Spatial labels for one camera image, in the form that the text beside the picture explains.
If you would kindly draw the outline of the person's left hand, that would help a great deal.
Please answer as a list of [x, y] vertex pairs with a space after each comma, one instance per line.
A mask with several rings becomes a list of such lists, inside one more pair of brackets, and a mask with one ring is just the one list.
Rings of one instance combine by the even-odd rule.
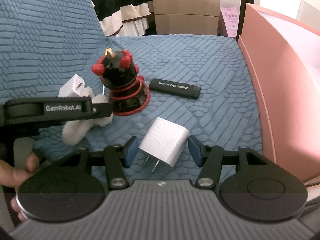
[[8, 210], [16, 213], [20, 221], [25, 221], [26, 218], [17, 203], [15, 194], [8, 189], [14, 189], [15, 193], [18, 188], [39, 169], [40, 161], [37, 155], [32, 152], [25, 161], [25, 169], [12, 167], [5, 161], [1, 160], [1, 186], [4, 190], [4, 199]]

